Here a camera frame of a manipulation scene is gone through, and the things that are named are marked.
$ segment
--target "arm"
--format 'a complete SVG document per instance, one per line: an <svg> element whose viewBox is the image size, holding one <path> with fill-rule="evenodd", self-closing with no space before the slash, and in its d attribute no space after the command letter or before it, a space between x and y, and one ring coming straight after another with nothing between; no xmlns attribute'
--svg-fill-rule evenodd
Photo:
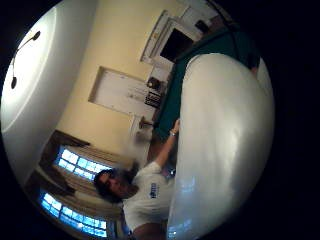
<svg viewBox="0 0 320 240"><path fill-rule="evenodd" d="M174 134L177 134L179 132L179 128L180 128L180 119L177 119L171 132ZM166 164L169 157L169 153L172 147L174 146L175 142L176 142L176 136L173 136L170 134L167 141L163 145L159 155L155 159L155 161L159 164L161 168L163 168L163 166Z"/></svg>
<svg viewBox="0 0 320 240"><path fill-rule="evenodd" d="M166 233L159 223L146 223L133 231L137 240L166 240Z"/></svg>

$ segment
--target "dark hair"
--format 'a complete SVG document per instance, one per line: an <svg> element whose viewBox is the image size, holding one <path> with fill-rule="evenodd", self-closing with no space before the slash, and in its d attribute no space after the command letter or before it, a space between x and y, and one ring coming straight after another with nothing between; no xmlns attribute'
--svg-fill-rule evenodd
<svg viewBox="0 0 320 240"><path fill-rule="evenodd" d="M110 189L108 189L106 187L106 185L99 180L99 178L101 177L102 174L108 173L111 175L115 175L116 172L117 172L116 169L102 170L101 172L99 172L95 175L94 180L93 180L93 184L96 187L100 196L103 197L104 199L108 200L111 203L122 202L122 199L119 198L117 195L115 195L112 191L110 191Z"/></svg>

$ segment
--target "window pane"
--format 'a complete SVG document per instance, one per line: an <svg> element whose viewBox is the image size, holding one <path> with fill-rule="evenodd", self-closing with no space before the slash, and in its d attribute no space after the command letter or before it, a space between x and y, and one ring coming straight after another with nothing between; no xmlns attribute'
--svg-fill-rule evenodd
<svg viewBox="0 0 320 240"><path fill-rule="evenodd" d="M59 216L59 211L55 209L54 207L50 208L50 213L52 213L54 216L58 217Z"/></svg>
<svg viewBox="0 0 320 240"><path fill-rule="evenodd" d="M81 176L81 175L83 174L83 170L80 169L80 168L76 168L76 169L74 170L74 173Z"/></svg>
<svg viewBox="0 0 320 240"><path fill-rule="evenodd" d="M100 171L102 171L102 170L104 170L104 169L111 169L110 167L107 167L107 166L103 166L103 165L101 165L101 164L97 164L96 165L96 168L94 169L94 171L96 172L96 173L98 173L98 172L100 172Z"/></svg>
<svg viewBox="0 0 320 240"><path fill-rule="evenodd" d="M53 197L51 195L49 195L48 193L46 193L44 195L44 199L50 204L54 201Z"/></svg>
<svg viewBox="0 0 320 240"><path fill-rule="evenodd" d="M107 228L107 223L105 221L100 222L100 228L106 229Z"/></svg>
<svg viewBox="0 0 320 240"><path fill-rule="evenodd" d="M87 165L86 169L88 169L89 171L93 172L95 167L96 167L96 164L94 162L89 162L88 161L88 165Z"/></svg>
<svg viewBox="0 0 320 240"><path fill-rule="evenodd" d="M99 236L99 237L107 237L106 231L99 230L99 229L96 229L96 230L95 230L95 235L97 235L97 236Z"/></svg>
<svg viewBox="0 0 320 240"><path fill-rule="evenodd" d="M52 206L57 209L57 210L60 210L61 209L61 203L59 203L58 201L54 200L52 202Z"/></svg>
<svg viewBox="0 0 320 240"><path fill-rule="evenodd" d="M69 150L65 149L62 153L62 158L68 160L69 162L76 164L78 160L78 155L70 152Z"/></svg>
<svg viewBox="0 0 320 240"><path fill-rule="evenodd" d="M77 220L79 222L82 222L82 220L83 220L83 216L77 212L73 212L72 218L74 218L75 220Z"/></svg>
<svg viewBox="0 0 320 240"><path fill-rule="evenodd" d="M78 161L78 166L85 168L87 166L88 161L84 158L80 158Z"/></svg>
<svg viewBox="0 0 320 240"><path fill-rule="evenodd" d="M83 218L83 223L94 226L94 219L90 217L84 217Z"/></svg>
<svg viewBox="0 0 320 240"><path fill-rule="evenodd" d="M68 218L66 215L61 214L60 219L61 219L62 222L66 223L68 225L71 225L71 219Z"/></svg>
<svg viewBox="0 0 320 240"><path fill-rule="evenodd" d="M88 172L85 172L84 173L84 177L88 178L88 179L92 179L92 174L91 173L88 173Z"/></svg>
<svg viewBox="0 0 320 240"><path fill-rule="evenodd" d="M67 207L63 207L62 208L62 212L67 216L71 216L72 215L72 210L67 208Z"/></svg>
<svg viewBox="0 0 320 240"><path fill-rule="evenodd" d="M58 165L59 165L60 167L65 168L65 167L67 166L67 164L68 164L68 163L67 163L65 160L63 160L62 158L60 158L59 163L58 163Z"/></svg>
<svg viewBox="0 0 320 240"><path fill-rule="evenodd" d="M74 168L75 167L72 164L68 164L67 167L66 167L66 169L69 170L70 172L73 172Z"/></svg>
<svg viewBox="0 0 320 240"><path fill-rule="evenodd" d="M47 210L50 209L50 204L49 204L47 201L45 201L45 200L42 200L41 205L42 205L45 209L47 209Z"/></svg>
<svg viewBox="0 0 320 240"><path fill-rule="evenodd" d="M88 227L88 226L83 226L82 231L90 234L94 234L94 228Z"/></svg>

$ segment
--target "person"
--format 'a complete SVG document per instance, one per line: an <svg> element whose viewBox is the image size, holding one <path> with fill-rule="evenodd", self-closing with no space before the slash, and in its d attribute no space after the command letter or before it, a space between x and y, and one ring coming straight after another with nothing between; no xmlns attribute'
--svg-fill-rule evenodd
<svg viewBox="0 0 320 240"><path fill-rule="evenodd" d="M166 239L163 222L169 216L174 179L165 178L161 171L179 128L180 119L177 119L155 160L140 169L132 182L124 171L117 169L103 170L94 178L94 185L103 198L112 203L123 203L126 223L138 240Z"/></svg>

